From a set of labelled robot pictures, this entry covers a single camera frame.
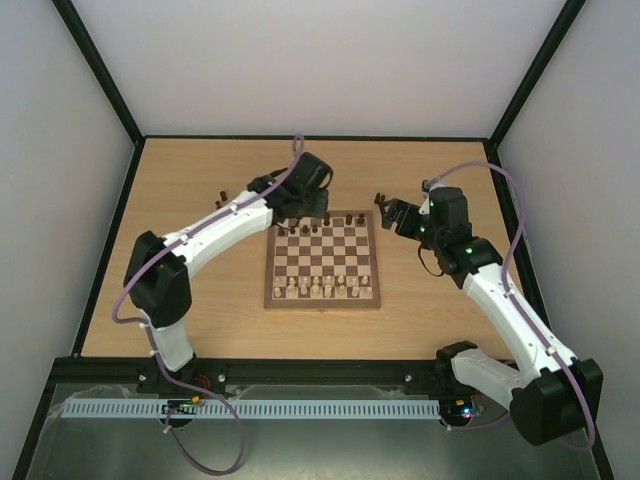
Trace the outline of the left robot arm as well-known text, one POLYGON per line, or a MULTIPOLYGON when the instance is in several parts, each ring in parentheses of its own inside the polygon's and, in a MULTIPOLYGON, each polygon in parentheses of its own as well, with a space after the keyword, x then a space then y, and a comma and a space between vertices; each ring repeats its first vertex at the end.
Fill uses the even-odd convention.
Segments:
POLYGON ((326 162, 309 152, 297 153, 289 167, 254 178, 235 198, 197 222, 164 236, 144 232, 135 241, 113 321, 139 324, 160 373, 178 387, 191 388, 175 376, 195 359, 186 331, 191 280, 253 234, 289 219, 323 217, 332 178, 326 162))

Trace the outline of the wooden chess board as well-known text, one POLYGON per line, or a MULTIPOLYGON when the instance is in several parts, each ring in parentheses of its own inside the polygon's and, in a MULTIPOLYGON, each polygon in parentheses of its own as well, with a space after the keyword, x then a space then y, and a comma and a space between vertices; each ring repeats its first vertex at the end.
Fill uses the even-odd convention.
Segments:
POLYGON ((378 275, 377 249, 374 215, 371 210, 329 211, 330 226, 323 225, 323 218, 302 218, 286 220, 272 227, 267 236, 266 271, 264 287, 264 308, 267 310, 377 310, 381 307, 380 281, 378 275), (365 215, 365 224, 356 225, 360 213, 365 215), (352 215, 352 224, 345 225, 347 214, 352 215), (302 226, 308 227, 308 234, 301 235, 302 226), (318 233, 312 234, 312 226, 318 226, 318 233), (289 228, 296 227, 295 235, 289 228), (278 236, 283 228, 286 236, 278 236), (336 297, 335 283, 339 275, 345 277, 346 296, 336 297), (320 277, 321 297, 312 298, 311 285, 314 276, 320 277), (325 298, 324 280, 334 277, 331 298, 325 298), (349 297, 348 278, 368 276, 373 296, 349 297), (309 295, 305 298, 288 298, 286 288, 290 277, 297 278, 297 288, 301 277, 309 278, 309 295), (280 287, 282 296, 273 296, 273 288, 280 287))

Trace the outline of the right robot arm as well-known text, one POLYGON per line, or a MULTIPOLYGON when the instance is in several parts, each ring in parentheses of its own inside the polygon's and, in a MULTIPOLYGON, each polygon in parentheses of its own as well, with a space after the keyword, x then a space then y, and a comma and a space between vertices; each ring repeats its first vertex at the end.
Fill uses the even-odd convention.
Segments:
POLYGON ((493 244, 472 232, 468 202, 457 187, 436 186, 420 205, 378 194, 382 226, 431 251, 442 274, 472 299, 513 356, 508 366, 470 341, 439 349, 435 375, 445 390, 464 385, 502 406, 521 436, 539 446, 579 429, 595 440, 604 375, 581 360, 544 324, 513 282, 493 244))

